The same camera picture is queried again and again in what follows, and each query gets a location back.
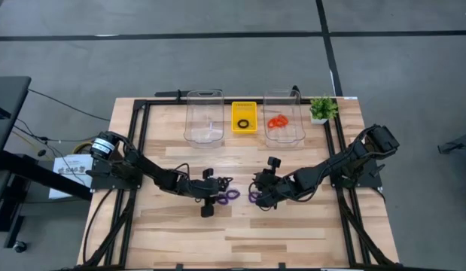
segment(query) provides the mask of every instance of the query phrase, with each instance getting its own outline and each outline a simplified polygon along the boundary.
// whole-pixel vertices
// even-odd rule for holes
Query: white label
[[[97,144],[97,143],[92,144],[92,148],[99,149],[99,150],[105,152],[106,154],[109,154],[111,152],[111,150],[109,150],[106,147],[102,146],[101,144]]]
[[[113,151],[115,149],[115,146],[109,142],[107,142],[106,140],[104,139],[96,139],[94,140],[94,143],[98,143],[98,144],[101,144],[101,145],[104,145],[106,146],[107,148],[110,148],[111,151]]]

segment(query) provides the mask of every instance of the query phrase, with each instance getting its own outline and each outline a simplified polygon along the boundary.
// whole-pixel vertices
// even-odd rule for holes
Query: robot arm
[[[116,148],[123,142],[123,157]],[[212,169],[203,172],[203,180],[190,180],[189,165],[182,164],[176,169],[163,169],[156,163],[150,161],[137,150],[132,142],[115,132],[101,132],[94,141],[90,149],[92,157],[104,161],[111,165],[110,172],[88,172],[94,175],[113,175],[123,180],[133,180],[138,178],[138,172],[153,179],[154,184],[162,191],[178,196],[188,196],[195,199],[204,199],[205,206],[201,209],[203,217],[212,216],[215,203],[215,196],[219,192],[224,192],[232,178],[213,178]],[[178,170],[186,166],[187,172]]]
[[[256,178],[251,184],[260,191],[256,205],[269,208],[285,199],[308,201],[323,178],[334,172],[342,176],[343,187],[352,187],[363,174],[363,165],[366,162],[371,159],[385,159],[394,154],[398,146],[388,128],[373,125],[363,130],[345,151],[333,155],[317,166],[301,168],[283,177],[275,175],[281,160],[270,157],[268,164],[272,168],[256,173]]]

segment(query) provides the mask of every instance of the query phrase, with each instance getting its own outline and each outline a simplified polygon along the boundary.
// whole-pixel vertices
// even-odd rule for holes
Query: white paper
[[[85,184],[87,187],[90,187],[92,177],[85,174],[85,172],[92,169],[92,163],[93,158],[90,154],[72,154],[63,158],[56,158],[53,163],[53,171],[79,184]],[[50,189],[49,191],[49,199],[62,199],[68,196],[71,195],[55,189]]]

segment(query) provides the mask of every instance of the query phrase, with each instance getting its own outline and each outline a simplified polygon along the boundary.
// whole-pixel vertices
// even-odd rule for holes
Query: yellow tray
[[[238,126],[240,120],[247,120],[248,127]],[[235,133],[257,132],[257,110],[256,102],[233,102],[231,104],[231,130]]]

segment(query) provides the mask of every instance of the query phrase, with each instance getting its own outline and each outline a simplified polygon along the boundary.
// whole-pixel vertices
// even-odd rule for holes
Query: white pot
[[[328,119],[314,119],[312,115],[310,115],[311,123],[312,124],[324,124]]]

